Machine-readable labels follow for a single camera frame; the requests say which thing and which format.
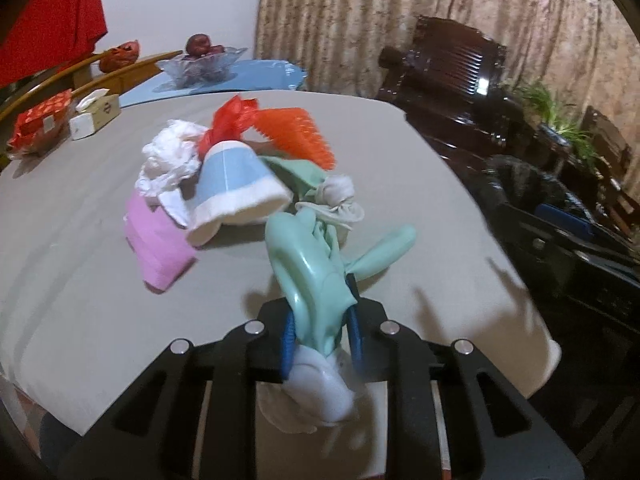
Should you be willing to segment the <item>pink face mask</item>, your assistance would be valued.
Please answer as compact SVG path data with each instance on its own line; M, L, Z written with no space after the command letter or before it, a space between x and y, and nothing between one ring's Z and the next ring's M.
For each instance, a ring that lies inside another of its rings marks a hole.
M143 281L164 292L196 261L196 250L163 208L152 210L134 191L127 200L125 237L140 266Z

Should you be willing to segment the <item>mint green glove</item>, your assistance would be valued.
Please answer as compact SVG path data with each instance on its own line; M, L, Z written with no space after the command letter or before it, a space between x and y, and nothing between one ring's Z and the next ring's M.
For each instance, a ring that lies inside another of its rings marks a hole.
M385 271L412 248L416 229L401 226L348 260L342 245L364 219L352 178L329 174L306 159L262 156L262 161L295 198L291 212L277 212L266 222L273 275L293 311L298 342L329 356L340 341L345 312L357 302L347 285L349 274L364 281Z

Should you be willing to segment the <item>blue white paper cup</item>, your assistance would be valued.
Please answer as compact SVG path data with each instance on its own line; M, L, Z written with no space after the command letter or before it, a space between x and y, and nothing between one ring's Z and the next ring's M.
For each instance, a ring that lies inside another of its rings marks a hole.
M226 226L244 226L286 208L293 193L252 148L221 141L205 155L193 195L186 201L186 240L207 244Z

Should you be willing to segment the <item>white tissue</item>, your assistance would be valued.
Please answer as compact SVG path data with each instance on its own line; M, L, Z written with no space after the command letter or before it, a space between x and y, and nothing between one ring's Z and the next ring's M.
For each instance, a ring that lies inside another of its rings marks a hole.
M195 122L171 119L142 148L144 161L134 187L150 207L162 208L182 228L188 226L190 212L180 185L200 170L198 144L206 130Z

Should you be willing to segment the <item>orange foam fruit net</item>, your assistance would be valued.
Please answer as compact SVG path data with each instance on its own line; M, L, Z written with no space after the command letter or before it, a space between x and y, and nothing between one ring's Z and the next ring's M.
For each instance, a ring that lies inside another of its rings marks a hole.
M336 166L329 143L303 108L258 110L254 128L280 152L293 158L310 160L323 170L333 170Z

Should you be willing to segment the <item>red plastic bag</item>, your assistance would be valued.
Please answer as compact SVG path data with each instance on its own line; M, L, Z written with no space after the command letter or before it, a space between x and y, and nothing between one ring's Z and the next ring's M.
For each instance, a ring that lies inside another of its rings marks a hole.
M239 141L242 133L255 123L258 112L256 99L234 96L216 110L212 125L203 134L198 144L198 158L203 160L208 151L222 141Z

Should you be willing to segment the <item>black lined trash bin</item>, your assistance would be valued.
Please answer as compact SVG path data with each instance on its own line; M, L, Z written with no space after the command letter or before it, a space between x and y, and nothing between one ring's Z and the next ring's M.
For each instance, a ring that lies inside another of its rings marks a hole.
M567 235L581 242L593 240L593 218L580 199L557 177L524 160L506 155L488 158L484 170L470 179L469 190L492 234L518 268L539 266ZM576 237L536 217L540 204L588 220L592 237Z

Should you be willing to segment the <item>dark wooden side table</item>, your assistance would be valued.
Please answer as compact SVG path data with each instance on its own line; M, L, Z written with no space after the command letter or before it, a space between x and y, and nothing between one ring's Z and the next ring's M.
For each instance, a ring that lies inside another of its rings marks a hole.
M557 177L584 202L597 196L598 178L574 154L574 146L554 129L538 122L531 126L523 122L511 140L512 154Z

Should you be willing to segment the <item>green potted plant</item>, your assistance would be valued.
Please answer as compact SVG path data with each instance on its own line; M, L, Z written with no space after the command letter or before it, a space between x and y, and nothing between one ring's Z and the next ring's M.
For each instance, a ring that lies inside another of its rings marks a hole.
M510 82L504 85L523 105L526 122L532 126L545 124L572 144L573 155L586 165L597 157L591 138L580 128L576 105L560 92L550 90L541 80Z

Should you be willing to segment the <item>grey tablecloth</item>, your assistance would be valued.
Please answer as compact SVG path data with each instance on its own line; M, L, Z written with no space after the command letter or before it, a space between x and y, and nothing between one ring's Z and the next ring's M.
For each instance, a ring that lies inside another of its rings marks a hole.
M261 226L225 226L167 292L152 292L126 240L142 148L171 119L207 125L225 94L126 108L85 140L1 175L1 374L78 434L171 341L220 339L280 296ZM475 200L398 108L337 94L264 91L263 108L300 107L354 180L366 215L347 259L410 224L416 244L360 284L421 337L466 338L530 396L561 359L518 272Z

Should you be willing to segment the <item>beige patterned curtain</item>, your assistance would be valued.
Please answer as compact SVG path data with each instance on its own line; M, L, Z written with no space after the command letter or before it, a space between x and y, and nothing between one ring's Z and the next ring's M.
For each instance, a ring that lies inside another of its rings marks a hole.
M312 91L373 96L385 47L416 49L443 24L506 50L503 76L594 107L639 143L639 43L614 0L259 0L258 58L303 67Z

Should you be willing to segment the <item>glass candy dish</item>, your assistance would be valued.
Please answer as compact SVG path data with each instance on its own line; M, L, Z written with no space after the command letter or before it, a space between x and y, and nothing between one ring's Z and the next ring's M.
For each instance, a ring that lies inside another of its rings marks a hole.
M35 106L19 114L6 144L9 155L24 158L49 151L62 136L70 118L70 106Z

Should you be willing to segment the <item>red candy packet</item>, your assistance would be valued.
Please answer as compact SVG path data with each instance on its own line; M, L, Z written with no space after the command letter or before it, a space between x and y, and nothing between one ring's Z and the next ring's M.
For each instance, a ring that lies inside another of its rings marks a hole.
M70 104L72 90L67 89L19 114L8 142L10 151L31 155L50 148L68 122Z

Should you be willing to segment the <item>beige tissue box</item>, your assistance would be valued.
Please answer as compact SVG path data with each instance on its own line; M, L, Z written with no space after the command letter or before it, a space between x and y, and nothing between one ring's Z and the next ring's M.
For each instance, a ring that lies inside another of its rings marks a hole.
M101 88L82 98L70 118L70 137L73 141L93 136L120 114L119 95Z

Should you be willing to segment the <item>light blue tablecloth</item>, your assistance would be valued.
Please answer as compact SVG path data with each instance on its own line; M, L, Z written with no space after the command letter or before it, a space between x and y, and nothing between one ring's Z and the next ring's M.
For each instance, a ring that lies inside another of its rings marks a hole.
M198 94L258 91L299 90L307 73L299 66L283 60L244 60L233 64L230 73L218 82L201 82L178 89L168 75L157 74L119 97L121 107L154 101L197 96Z

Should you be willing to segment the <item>glass fruit bowl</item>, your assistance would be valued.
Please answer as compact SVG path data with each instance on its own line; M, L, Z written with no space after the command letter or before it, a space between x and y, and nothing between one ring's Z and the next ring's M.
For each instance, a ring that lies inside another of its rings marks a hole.
M189 88L227 79L231 75L231 67L246 51L247 48L225 47L224 52L209 53L200 58L179 54L169 60L157 61L155 65L176 88Z

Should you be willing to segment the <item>red pumpkin ornament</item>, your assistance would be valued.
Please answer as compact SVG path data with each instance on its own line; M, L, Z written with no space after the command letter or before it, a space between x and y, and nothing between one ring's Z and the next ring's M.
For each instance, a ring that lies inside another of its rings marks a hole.
M99 70L104 74L113 73L115 70L120 70L137 62L139 55L139 41L126 41L104 52L102 58L99 59Z

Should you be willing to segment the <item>red apples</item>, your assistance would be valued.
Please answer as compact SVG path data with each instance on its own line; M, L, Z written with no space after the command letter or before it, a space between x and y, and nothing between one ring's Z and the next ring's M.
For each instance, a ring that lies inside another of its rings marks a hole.
M222 44L212 44L209 36L205 34L195 34L186 40L186 57L189 60L204 58L207 55L221 54L226 52Z

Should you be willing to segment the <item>red cloth cover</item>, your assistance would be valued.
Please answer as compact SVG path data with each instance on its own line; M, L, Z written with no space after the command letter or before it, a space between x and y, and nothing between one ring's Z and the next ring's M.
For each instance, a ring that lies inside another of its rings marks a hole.
M1 39L1 84L77 61L106 34L102 0L29 0Z

